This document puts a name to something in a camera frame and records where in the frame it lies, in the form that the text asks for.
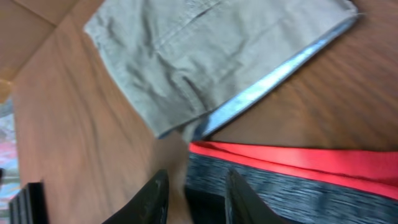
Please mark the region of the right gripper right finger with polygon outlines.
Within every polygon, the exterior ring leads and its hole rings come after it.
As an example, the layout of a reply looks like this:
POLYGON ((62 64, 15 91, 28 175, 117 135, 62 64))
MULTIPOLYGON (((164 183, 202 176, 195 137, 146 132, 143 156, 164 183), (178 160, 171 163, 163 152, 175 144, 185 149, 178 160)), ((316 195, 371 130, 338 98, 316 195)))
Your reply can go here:
POLYGON ((288 224, 271 210, 236 170, 226 176, 226 222, 229 224, 288 224))

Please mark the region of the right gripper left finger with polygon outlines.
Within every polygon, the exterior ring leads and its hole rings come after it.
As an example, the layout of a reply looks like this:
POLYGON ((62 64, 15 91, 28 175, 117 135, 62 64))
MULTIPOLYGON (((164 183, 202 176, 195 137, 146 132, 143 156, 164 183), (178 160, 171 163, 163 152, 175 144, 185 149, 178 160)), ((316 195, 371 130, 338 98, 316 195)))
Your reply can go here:
POLYGON ((161 169, 103 224, 166 224, 168 208, 169 177, 161 169))

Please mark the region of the black leggings red waistband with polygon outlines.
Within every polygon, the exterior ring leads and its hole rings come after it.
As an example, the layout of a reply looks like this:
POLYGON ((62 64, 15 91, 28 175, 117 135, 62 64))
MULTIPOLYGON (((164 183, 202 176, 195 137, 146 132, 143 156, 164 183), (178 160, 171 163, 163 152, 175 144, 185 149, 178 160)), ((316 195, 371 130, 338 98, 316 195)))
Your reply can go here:
POLYGON ((189 145, 188 187, 226 192, 239 172, 292 223, 396 223, 397 153, 198 141, 189 145))

